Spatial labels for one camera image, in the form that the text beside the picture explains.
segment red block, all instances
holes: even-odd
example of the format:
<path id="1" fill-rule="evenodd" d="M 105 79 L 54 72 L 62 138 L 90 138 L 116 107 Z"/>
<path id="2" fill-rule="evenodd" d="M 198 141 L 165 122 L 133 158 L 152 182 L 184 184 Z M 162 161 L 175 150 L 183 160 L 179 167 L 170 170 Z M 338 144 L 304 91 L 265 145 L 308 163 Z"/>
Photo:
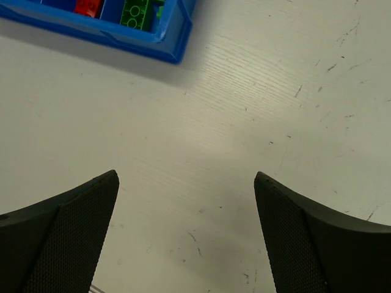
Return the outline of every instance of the red block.
<path id="1" fill-rule="evenodd" d="M 99 17 L 103 0 L 78 0 L 73 12 L 89 17 Z"/>

